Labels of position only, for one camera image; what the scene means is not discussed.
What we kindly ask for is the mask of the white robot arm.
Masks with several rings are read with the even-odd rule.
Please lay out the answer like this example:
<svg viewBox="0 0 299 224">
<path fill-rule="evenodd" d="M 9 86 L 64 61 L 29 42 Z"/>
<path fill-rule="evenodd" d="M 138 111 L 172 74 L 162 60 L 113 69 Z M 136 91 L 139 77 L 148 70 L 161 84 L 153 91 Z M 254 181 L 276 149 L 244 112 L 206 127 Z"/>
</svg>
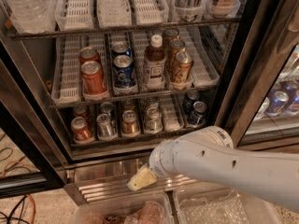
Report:
<svg viewBox="0 0 299 224">
<path fill-rule="evenodd" d="M 299 211 L 299 156 L 234 149 L 230 135 L 217 126 L 163 141 L 127 187 L 137 191 L 176 175 L 245 191 Z"/>
</svg>

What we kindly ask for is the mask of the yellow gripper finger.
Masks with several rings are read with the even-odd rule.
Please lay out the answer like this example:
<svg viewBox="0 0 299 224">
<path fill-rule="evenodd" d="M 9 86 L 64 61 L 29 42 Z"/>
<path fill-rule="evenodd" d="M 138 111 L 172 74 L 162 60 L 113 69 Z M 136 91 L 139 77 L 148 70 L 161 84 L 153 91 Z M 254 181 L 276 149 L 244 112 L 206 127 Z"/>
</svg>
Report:
<svg viewBox="0 0 299 224">
<path fill-rule="evenodd" d="M 137 173 L 127 183 L 127 187 L 132 191 L 138 191 L 157 181 L 157 176 L 151 171 L 147 164 L 140 167 Z"/>
</svg>

